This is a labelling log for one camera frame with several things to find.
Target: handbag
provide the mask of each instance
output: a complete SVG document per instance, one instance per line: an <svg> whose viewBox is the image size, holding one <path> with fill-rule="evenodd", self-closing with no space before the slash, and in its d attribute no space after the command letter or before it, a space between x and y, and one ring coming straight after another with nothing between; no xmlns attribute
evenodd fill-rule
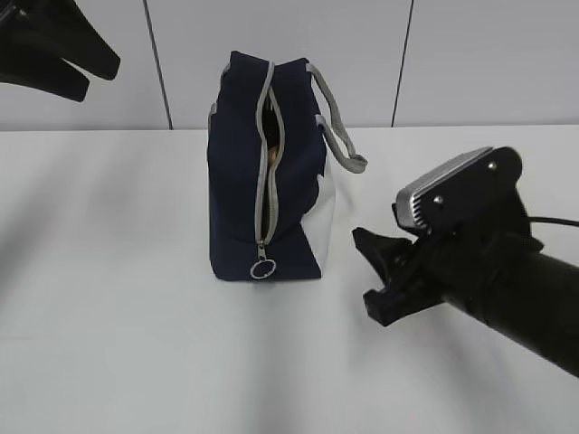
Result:
<svg viewBox="0 0 579 434"><path fill-rule="evenodd" d="M332 128L320 114L312 77ZM364 172L367 162L314 65L307 59L275 65L232 52L209 114L210 261L217 278L321 278L336 194L326 142L346 170Z"/></svg>

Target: white table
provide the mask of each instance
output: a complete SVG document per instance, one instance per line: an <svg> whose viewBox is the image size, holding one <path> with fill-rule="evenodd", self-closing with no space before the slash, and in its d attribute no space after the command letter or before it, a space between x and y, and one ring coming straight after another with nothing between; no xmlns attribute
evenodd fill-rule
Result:
<svg viewBox="0 0 579 434"><path fill-rule="evenodd" d="M579 127L352 136L327 275L258 285L211 271L205 132L0 134L0 432L575 434L579 380L458 310L370 320L350 231L402 235L395 193L480 146L520 152L531 214L579 218ZM579 231L536 235L579 263Z"/></svg>

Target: white bag panel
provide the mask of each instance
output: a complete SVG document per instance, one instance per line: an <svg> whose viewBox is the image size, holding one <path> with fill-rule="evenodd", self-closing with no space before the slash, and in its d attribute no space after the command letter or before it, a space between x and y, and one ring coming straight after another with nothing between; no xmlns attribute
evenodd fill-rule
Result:
<svg viewBox="0 0 579 434"><path fill-rule="evenodd" d="M334 178L332 178L328 154L326 154L324 176L318 175L318 187L318 199L301 219L301 228L306 234L309 247L323 274L326 267L329 236L332 231L334 205L336 204L336 187L334 186Z"/></svg>

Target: gray zipper trim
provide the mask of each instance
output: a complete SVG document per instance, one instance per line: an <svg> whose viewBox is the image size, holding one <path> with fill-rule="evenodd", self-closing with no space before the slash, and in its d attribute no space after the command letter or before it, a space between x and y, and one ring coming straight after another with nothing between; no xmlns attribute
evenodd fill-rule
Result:
<svg viewBox="0 0 579 434"><path fill-rule="evenodd" d="M268 168L268 141L263 132L263 104L265 103L265 98L270 91L271 79L273 79L273 69L275 65L270 62L268 67L268 73L263 82L263 88L261 88L261 94L257 100L257 107L255 109L255 124L257 125L257 131L261 138L261 157L260 157L260 173L257 178L257 192L255 194L255 214L253 215L253 221L255 224L255 242L258 244L263 244L264 240L261 234L261 221L263 215L263 195L265 193L265 183L267 179L265 175L267 174Z"/></svg>

